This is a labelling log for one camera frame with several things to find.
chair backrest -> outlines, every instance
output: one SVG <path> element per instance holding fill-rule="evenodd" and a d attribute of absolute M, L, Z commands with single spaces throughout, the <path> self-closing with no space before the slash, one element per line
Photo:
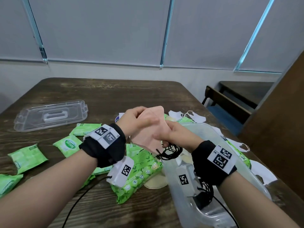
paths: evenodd
<path fill-rule="evenodd" d="M 205 99 L 202 104 L 206 102 L 207 98 L 213 100 L 214 103 L 218 104 L 242 124 L 244 124 L 245 121 L 247 121 L 247 119 L 251 115 L 251 112 L 241 107 L 240 105 L 238 105 L 237 103 L 227 98 L 225 95 L 221 94 L 210 86 L 206 87 Z"/>

roller blind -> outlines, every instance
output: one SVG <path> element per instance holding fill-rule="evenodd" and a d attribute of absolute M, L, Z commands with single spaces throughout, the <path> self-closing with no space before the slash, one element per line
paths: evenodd
<path fill-rule="evenodd" d="M 29 0 L 49 60 L 159 66 L 170 0 Z"/>
<path fill-rule="evenodd" d="M 42 61 L 22 0 L 0 0 L 0 59 Z"/>
<path fill-rule="evenodd" d="M 269 0 L 175 0 L 164 66 L 233 70 Z"/>
<path fill-rule="evenodd" d="M 275 0 L 241 70 L 284 72 L 304 49 L 304 0 Z"/>

blue chair seat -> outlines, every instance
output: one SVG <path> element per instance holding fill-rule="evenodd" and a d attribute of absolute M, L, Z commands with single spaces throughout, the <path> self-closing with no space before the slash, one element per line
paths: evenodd
<path fill-rule="evenodd" d="M 207 109 L 224 125 L 230 132 L 238 136 L 242 130 L 242 123 L 231 116 L 227 111 L 225 111 L 219 105 L 208 106 Z"/>

black wrist strap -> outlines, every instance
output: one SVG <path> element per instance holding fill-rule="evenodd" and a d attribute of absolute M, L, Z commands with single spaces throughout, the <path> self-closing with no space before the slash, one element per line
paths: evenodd
<path fill-rule="evenodd" d="M 220 186 L 226 177 L 237 170 L 234 166 L 229 174 L 218 168 L 207 158 L 216 145 L 211 141 L 203 141 L 193 152 L 192 159 L 196 175 L 210 185 Z"/>
<path fill-rule="evenodd" d="M 123 159 L 125 154 L 126 137 L 123 131 L 115 123 L 110 124 L 120 135 L 107 149 L 104 149 L 95 139 L 85 138 L 79 148 L 84 150 L 89 156 L 98 160 L 97 166 L 100 168 L 110 166 Z"/>

brown door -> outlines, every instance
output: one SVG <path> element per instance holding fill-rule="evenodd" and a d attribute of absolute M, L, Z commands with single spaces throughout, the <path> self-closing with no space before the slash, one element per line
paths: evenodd
<path fill-rule="evenodd" d="M 304 199 L 304 52 L 249 118 L 239 138 Z"/>

